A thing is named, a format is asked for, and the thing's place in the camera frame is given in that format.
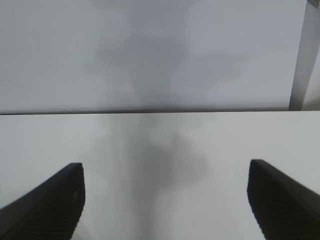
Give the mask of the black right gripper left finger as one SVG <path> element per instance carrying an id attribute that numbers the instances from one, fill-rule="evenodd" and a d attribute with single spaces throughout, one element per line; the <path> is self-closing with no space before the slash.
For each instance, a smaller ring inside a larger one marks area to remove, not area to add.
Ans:
<path id="1" fill-rule="evenodd" d="M 86 202 L 82 163 L 70 163 L 0 210 L 2 240 L 70 240 Z"/>

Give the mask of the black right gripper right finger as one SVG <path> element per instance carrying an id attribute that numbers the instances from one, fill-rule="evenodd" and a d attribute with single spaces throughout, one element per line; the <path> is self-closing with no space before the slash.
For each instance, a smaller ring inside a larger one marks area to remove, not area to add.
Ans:
<path id="1" fill-rule="evenodd" d="M 262 159 L 250 161 L 247 197 L 267 240 L 318 240 L 320 196 Z"/>

